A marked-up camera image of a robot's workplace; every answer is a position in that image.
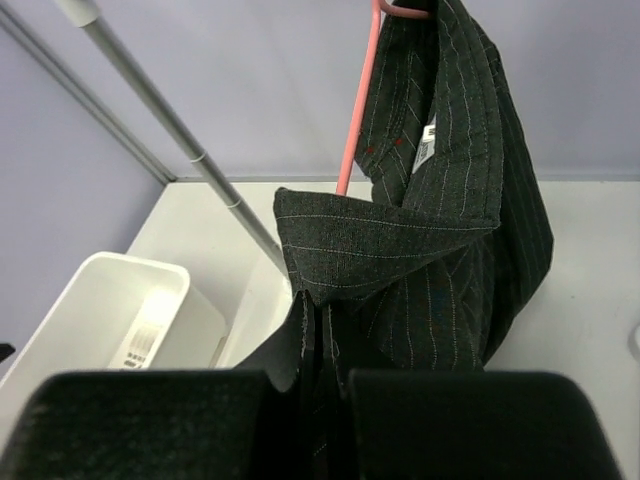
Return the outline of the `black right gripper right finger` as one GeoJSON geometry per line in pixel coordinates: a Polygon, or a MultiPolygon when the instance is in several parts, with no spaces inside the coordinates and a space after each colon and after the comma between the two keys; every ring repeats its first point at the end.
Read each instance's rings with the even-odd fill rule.
{"type": "Polygon", "coordinates": [[[394,368],[342,312],[321,313],[331,479],[617,479],[577,384],[544,372],[394,368]]]}

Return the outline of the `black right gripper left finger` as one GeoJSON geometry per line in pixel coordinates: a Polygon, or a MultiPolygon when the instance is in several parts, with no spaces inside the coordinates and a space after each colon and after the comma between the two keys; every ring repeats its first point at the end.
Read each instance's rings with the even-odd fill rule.
{"type": "Polygon", "coordinates": [[[313,305],[238,366],[75,372],[44,382],[9,439],[13,479],[307,479],[313,305]]]}

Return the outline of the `pink wire hanger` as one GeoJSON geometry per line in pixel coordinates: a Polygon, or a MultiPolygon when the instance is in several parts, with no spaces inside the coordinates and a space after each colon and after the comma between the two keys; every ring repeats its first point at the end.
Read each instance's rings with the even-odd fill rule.
{"type": "Polygon", "coordinates": [[[388,1],[371,1],[371,22],[367,41],[367,49],[364,57],[364,63],[360,75],[351,122],[349,125],[340,172],[336,185],[336,194],[340,196],[346,196],[348,192],[358,138],[361,132],[361,126],[366,107],[368,90],[374,68],[375,55],[379,42],[383,15],[391,15],[420,21],[432,20],[435,17],[435,14],[432,12],[395,6],[390,4],[388,1]]]}

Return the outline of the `black pinstriped shirt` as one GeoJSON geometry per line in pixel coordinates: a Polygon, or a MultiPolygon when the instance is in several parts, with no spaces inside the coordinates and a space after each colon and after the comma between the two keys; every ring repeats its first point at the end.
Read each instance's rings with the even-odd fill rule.
{"type": "Polygon", "coordinates": [[[459,1],[383,23],[355,160],[369,200],[280,189],[294,290],[396,366],[480,371],[554,238],[496,45],[459,1]]]}

